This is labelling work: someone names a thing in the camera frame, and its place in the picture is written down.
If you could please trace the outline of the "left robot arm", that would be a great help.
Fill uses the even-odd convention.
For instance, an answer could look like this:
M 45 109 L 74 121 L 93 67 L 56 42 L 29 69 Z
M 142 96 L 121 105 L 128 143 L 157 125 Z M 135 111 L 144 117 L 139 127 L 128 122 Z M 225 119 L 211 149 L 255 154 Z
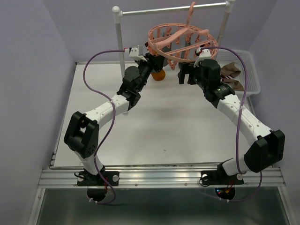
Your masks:
M 104 186 L 112 181 L 113 174 L 105 172 L 104 165 L 95 154 L 101 144 L 99 130 L 107 123 L 114 124 L 117 115 L 137 104 L 150 74 L 162 71 L 164 60 L 163 56 L 149 53 L 142 56 L 136 60 L 137 66 L 126 68 L 120 89 L 112 98 L 91 111 L 73 113 L 63 141 L 84 167 L 76 174 L 79 186 Z

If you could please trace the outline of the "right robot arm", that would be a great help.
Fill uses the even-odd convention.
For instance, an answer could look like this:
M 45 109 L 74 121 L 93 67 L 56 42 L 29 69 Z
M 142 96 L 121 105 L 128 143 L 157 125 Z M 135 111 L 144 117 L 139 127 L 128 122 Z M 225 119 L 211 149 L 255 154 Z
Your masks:
M 264 125 L 242 105 L 234 90 L 222 82 L 221 67 L 215 60 L 205 59 L 196 66 L 182 63 L 178 73 L 179 84 L 184 83 L 186 75 L 188 84 L 198 85 L 206 100 L 236 125 L 237 134 L 243 134 L 250 146 L 244 155 L 237 154 L 220 163 L 216 170 L 203 172 L 202 185 L 243 184 L 243 173 L 258 173 L 282 160 L 284 133 Z

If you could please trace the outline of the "maroon white striped sock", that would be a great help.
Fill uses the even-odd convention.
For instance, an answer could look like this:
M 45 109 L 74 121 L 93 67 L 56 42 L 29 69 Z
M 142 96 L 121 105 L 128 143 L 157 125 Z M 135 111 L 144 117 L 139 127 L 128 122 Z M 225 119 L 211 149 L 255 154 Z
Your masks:
M 221 80 L 224 83 L 231 83 L 233 80 L 230 76 L 221 75 Z

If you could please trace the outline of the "pink round clip hanger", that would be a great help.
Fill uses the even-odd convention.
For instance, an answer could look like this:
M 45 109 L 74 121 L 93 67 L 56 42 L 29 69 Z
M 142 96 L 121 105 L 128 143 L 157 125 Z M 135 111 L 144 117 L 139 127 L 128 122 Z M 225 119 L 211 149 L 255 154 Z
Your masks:
M 194 63 L 196 49 L 201 47 L 216 47 L 218 43 L 208 29 L 201 29 L 190 24 L 195 2 L 188 9 L 185 23 L 163 23 L 154 26 L 148 32 L 146 48 L 152 55 L 161 55 L 173 60 L 173 69 L 179 63 Z M 162 49 L 172 43 L 172 50 L 163 52 Z

